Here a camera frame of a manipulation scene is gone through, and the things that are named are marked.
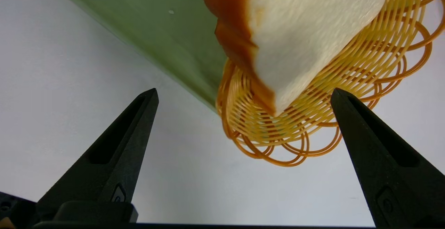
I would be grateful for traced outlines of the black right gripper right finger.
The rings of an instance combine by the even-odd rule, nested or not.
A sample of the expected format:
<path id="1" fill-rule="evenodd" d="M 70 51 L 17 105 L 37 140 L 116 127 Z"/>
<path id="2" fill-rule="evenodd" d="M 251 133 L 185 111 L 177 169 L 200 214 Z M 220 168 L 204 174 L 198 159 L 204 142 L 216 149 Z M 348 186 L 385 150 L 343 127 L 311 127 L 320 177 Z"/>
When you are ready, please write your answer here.
<path id="1" fill-rule="evenodd" d="M 330 102 L 375 227 L 443 229 L 444 174 L 353 94 Z"/>

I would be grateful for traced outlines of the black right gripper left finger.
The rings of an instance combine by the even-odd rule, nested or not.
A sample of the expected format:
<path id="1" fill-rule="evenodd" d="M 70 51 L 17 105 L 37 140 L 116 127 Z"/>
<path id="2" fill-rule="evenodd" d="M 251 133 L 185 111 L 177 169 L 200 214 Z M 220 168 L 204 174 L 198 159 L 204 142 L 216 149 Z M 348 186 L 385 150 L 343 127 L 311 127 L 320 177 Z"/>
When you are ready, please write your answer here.
<path id="1" fill-rule="evenodd" d="M 131 202 L 159 98 L 139 94 L 37 202 L 43 218 L 68 202 Z"/>

